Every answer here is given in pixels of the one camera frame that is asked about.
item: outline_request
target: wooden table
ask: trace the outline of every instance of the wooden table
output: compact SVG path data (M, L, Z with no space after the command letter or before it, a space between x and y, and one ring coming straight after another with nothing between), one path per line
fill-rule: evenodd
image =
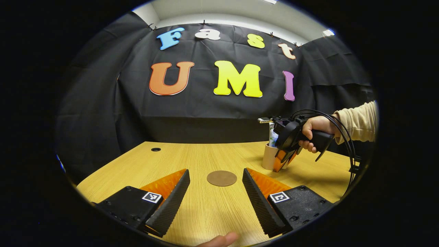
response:
M101 202L121 188L140 188L187 168L191 178L172 225L163 240L195 246L217 235L236 231L232 246L269 240L264 235L242 184L243 169L271 176L294 188L306 185L330 202L338 201L349 181L349 158L332 152L315 162L318 153L303 150L287 169L275 173L262 168L266 142L229 144L179 144L144 142L84 179L77 189L90 201ZM152 148L161 148L153 152ZM237 182L227 187L211 185L206 177L216 170L231 171Z

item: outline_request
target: paper cup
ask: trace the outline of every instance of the paper cup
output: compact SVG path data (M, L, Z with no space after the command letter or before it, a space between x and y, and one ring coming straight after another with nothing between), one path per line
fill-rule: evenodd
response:
M266 170L273 170L274 166L274 156L277 153L277 148L268 146L265 144L264 156L262 158L262 167ZM285 164L282 169L286 169L288 164Z

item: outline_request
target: black cable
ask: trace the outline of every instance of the black cable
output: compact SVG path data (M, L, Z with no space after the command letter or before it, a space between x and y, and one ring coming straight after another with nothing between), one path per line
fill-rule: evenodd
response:
M323 112L321 112L321 111L317 111L317 110L314 110L314 109L303 109L303 110L299 110L299 111L296 111L295 113L293 113L293 116L294 116L297 112L301 112L301 111L313 111L313 112L317 112L317 113L323 114L323 115L325 115L326 117L329 116L329 117L331 117L331 118L337 120L337 121L343 126L343 128L345 129L346 133L348 134L349 140L351 141L352 149L353 149L353 153L354 153L353 158L354 158L354 165L355 165L355 157L356 157L356 153L355 153L354 143L353 143L353 140L352 140L352 138L351 138L351 136L350 136L350 134L349 134L347 128L346 128L345 125L340 121L340 119L336 118L336 117L333 116L333 115L329 115L329 114L326 114L326 113L323 113Z
M338 118L336 118L335 116L332 116L332 115L329 115L329 114L326 114L326 113L323 113L323 112L320 112L320 111L317 111L317 110L313 110L313 109L299 110L299 111L293 113L291 118L294 119L294 117L298 114L298 112L301 112L301 111L311 111L311 112L314 112L314 113L301 113L301 114L312 114L313 116L324 116L324 117L326 117L340 131L340 135L343 137L343 140L345 141L346 149L347 149L348 155L349 155L349 162L350 162L350 165L351 165L351 172L350 172L350 177L349 177L349 183L348 183L348 187L346 189L346 191L347 191L349 189L349 187L351 186L351 184L353 182L353 179L354 179L353 171L354 171L354 166L355 166L355 156L356 156L356 154L355 154L355 148L354 148L354 144L353 144L352 138L351 138L351 136L350 136L346 126L344 126L344 124ZM341 130L341 128L336 124L334 119L337 120L341 124L341 126L345 129L346 134L348 135L348 137L349 137L349 139L351 141L350 143L346 140L346 136L344 135L344 133Z
M346 131L346 133L348 134L348 137L349 137L349 139L350 139L350 141L351 141L352 149L351 149L350 146L349 146L349 149L350 149L350 152L351 152L351 153L352 153L352 150L353 150L353 158L354 158L354 162L353 162L353 164L355 165L355 156L356 156L356 153L355 153L354 143L353 143L353 140L352 140L352 138L351 138L351 136L350 136L350 134L349 134L347 128L345 127L345 125L344 125L344 124L343 124L338 118L336 118L336 117L334 117L334 116L332 116L332 115L329 115L329 114L326 114L326 113L323 113L323 112L317 111L317 110L313 110L313 109L303 109L303 110L296 111L296 112L292 115L291 118L294 118L294 116L295 116L298 112L301 112L301 111L312 111L312 112L316 112L316 113L319 113L319 114L325 116L328 120L330 120L329 118L337 120L337 121L341 124L341 126L345 129L345 131Z

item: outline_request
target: human hand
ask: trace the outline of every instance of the human hand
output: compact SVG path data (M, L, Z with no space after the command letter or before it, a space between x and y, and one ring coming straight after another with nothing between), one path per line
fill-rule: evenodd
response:
M334 134L336 137L339 137L341 135L338 128L324 116L312 117L312 118L308 119L306 121L306 123L303 125L302 133L309 140L312 141L313 133L311 132L311 130L323 131L323 132L326 132L328 134ZM308 151L310 151L312 153L317 153L316 147L314 147L314 144L310 141L300 140L299 146L303 147L304 149L307 149Z
M201 243L196 247L227 247L238 239L238 234L236 232L229 232L225 236L218 235L214 237L211 241Z

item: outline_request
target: black backdrop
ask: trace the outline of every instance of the black backdrop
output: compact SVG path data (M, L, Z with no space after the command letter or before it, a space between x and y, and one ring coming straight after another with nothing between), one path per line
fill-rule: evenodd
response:
M179 43L163 51L157 36L184 27ZM200 40L200 29L220 31L220 40ZM247 43L260 35L263 49ZM293 48L287 58L278 44ZM170 62L165 83L174 84L176 63L191 61L184 91L156 95L149 90L151 65ZM246 64L259 71L261 98L215 95L216 61L230 61L238 72ZM284 99L283 71L294 75L295 101ZM229 143L268 140L263 116L289 116L301 109L333 113L374 100L369 76L352 52L335 36L301 47L257 30L221 24L185 24L152 31L130 12L110 24L79 52L65 74L66 93L57 116L57 154L78 183L143 141ZM358 155L367 144L357 145ZM335 143L330 151L345 153Z

